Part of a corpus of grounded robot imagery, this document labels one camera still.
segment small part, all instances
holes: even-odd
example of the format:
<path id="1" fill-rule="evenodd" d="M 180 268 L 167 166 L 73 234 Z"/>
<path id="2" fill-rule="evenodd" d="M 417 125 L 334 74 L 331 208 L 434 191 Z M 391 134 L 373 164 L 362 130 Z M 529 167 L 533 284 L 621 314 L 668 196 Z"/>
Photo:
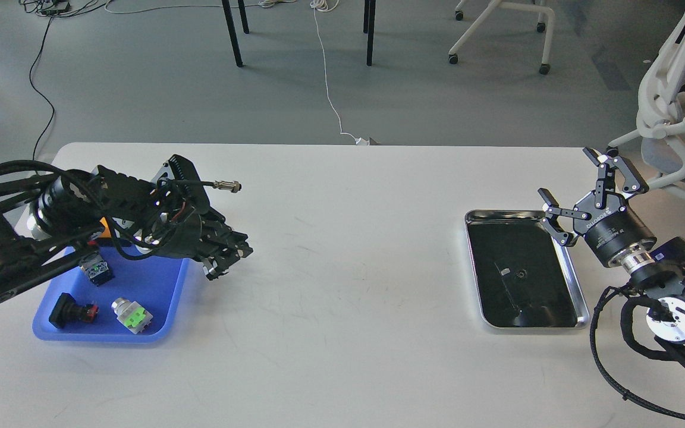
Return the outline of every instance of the small part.
<path id="1" fill-rule="evenodd" d="M 141 304 L 136 301 L 130 301 L 127 298 L 116 298 L 112 303 L 112 311 L 118 317 L 122 325 L 125 325 L 131 333 L 137 334 L 147 328 L 152 322 L 152 314 L 142 308 Z"/>
<path id="2" fill-rule="evenodd" d="M 115 277 L 115 275 L 112 274 L 112 269 L 98 252 L 87 255 L 81 259 L 79 266 L 81 266 L 81 270 L 93 285 L 105 284 Z"/>
<path id="3" fill-rule="evenodd" d="M 56 328 L 65 328 L 68 322 L 92 323 L 97 317 L 99 306 L 97 304 L 84 304 L 79 306 L 76 304 L 76 299 L 70 293 L 63 292 L 57 299 L 52 314 L 49 315 L 49 323 L 52 323 Z"/>
<path id="4" fill-rule="evenodd" d="M 64 14 L 70 11 L 70 2 L 68 0 L 52 0 L 51 2 L 47 0 L 38 11 L 45 16 Z"/>

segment white cable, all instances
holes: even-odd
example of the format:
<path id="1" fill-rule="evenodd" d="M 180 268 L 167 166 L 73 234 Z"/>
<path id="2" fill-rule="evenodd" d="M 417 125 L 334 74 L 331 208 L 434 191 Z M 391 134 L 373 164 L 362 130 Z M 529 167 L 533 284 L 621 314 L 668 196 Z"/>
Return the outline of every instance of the white cable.
<path id="1" fill-rule="evenodd" d="M 340 114 L 337 113 L 337 109 L 335 109 L 335 106 L 332 104 L 332 99 L 329 98 L 329 80 L 326 78 L 326 51 L 324 50 L 324 42 L 321 41 L 321 32 L 319 32 L 319 21 L 318 21 L 318 19 L 316 19 L 316 11 L 317 10 L 318 9 L 313 8 L 313 22 L 316 23 L 316 35 L 319 36 L 319 44 L 321 45 L 321 55 L 324 58 L 324 85 L 326 86 L 326 100 L 329 101 L 329 105 L 332 107 L 332 111 L 334 111 L 335 115 L 337 115 L 337 122 L 339 122 L 339 124 L 340 124 L 340 135 L 341 136 L 350 136 L 350 138 L 352 138 L 353 141 L 356 141 L 356 138 L 353 136 L 353 134 L 343 133 L 343 120 L 340 119 Z"/>
<path id="2" fill-rule="evenodd" d="M 120 11 L 111 11 L 107 8 L 107 5 L 109 5 L 113 0 L 107 0 L 107 2 L 104 5 L 104 10 L 108 11 L 111 14 L 141 14 L 142 12 L 149 12 L 149 11 L 157 11 L 160 9 L 175 9 L 175 8 L 223 8 L 222 5 L 174 5 L 174 6 L 158 6 L 157 8 L 149 8 L 149 9 L 142 9 L 140 11 L 127 11 L 127 12 L 120 12 Z M 256 6 L 260 6 L 261 8 L 268 9 L 277 3 L 295 3 L 297 0 L 261 0 L 261 2 L 256 3 L 255 5 L 245 5 L 246 8 L 253 8 Z"/>
<path id="3" fill-rule="evenodd" d="M 335 10 L 337 5 L 339 5 L 339 4 L 340 4 L 340 0 L 337 0 L 337 2 L 335 3 L 334 6 L 329 7 L 329 5 L 327 5 L 327 3 L 326 3 L 326 0 L 310 0 L 310 7 L 312 7 L 313 10 L 320 11 L 320 12 L 331 12 L 331 11 Z"/>
<path id="4" fill-rule="evenodd" d="M 261 8 L 268 9 L 268 8 L 276 5 L 277 3 L 295 3 L 295 2 L 297 2 L 297 0 L 261 0 L 260 2 L 258 2 L 258 5 Z"/>

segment metal connector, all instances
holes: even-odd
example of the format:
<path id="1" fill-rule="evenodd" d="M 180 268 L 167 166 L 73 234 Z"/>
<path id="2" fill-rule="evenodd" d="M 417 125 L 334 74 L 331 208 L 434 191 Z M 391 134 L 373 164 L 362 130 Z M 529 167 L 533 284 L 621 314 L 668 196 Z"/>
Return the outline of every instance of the metal connector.
<path id="1" fill-rule="evenodd" d="M 211 181 L 209 182 L 209 185 L 214 189 L 228 190 L 232 193 L 242 190 L 242 184 L 240 184 L 239 181 Z"/>

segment black robotic arm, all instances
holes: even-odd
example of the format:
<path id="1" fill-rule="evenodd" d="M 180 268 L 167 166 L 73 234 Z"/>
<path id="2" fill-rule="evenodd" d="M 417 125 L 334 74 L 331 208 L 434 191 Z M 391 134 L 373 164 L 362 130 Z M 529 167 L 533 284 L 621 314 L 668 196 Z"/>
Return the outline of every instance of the black robotic arm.
<path id="1" fill-rule="evenodd" d="M 253 252 L 247 235 L 225 224 L 203 189 L 236 193 L 239 182 L 201 181 L 182 156 L 173 155 L 151 181 L 101 165 L 89 173 L 35 160 L 0 163 L 0 178 L 30 171 L 46 174 L 0 182 L 0 303 L 75 266 L 95 270 L 102 263 L 95 244 L 105 228 L 100 220 L 123 257 L 191 258 L 203 264 L 208 279 Z M 26 204 L 32 237 L 16 233 L 4 217 Z M 141 254 L 129 254 L 128 243 Z M 68 246 L 72 253 L 54 259 Z"/>

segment black table leg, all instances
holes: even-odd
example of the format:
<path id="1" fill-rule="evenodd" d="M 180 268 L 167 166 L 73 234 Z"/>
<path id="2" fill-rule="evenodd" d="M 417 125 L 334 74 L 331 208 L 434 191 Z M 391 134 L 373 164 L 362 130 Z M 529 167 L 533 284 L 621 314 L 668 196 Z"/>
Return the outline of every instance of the black table leg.
<path id="1" fill-rule="evenodd" d="M 245 0 L 237 0 L 237 6 L 240 8 L 240 19 L 242 19 L 242 32 L 250 34 L 250 28 L 247 27 L 247 14 L 245 14 Z"/>
<path id="2" fill-rule="evenodd" d="M 369 35 L 369 40 L 366 42 L 366 65 L 372 66 L 372 51 L 375 45 L 375 8 L 377 8 L 377 0 L 367 0 L 369 3 L 369 19 L 367 24 L 367 34 Z"/>
<path id="3" fill-rule="evenodd" d="M 364 34 L 369 31 L 369 0 L 364 0 Z"/>
<path id="4" fill-rule="evenodd" d="M 237 43 L 237 32 L 234 30 L 234 17 L 231 16 L 231 6 L 229 0 L 221 0 L 221 5 L 224 6 L 224 16 L 226 16 L 226 27 L 229 29 L 229 38 L 231 39 L 231 49 L 234 51 L 234 62 L 237 67 L 241 67 L 242 54 L 240 54 L 240 45 Z"/>

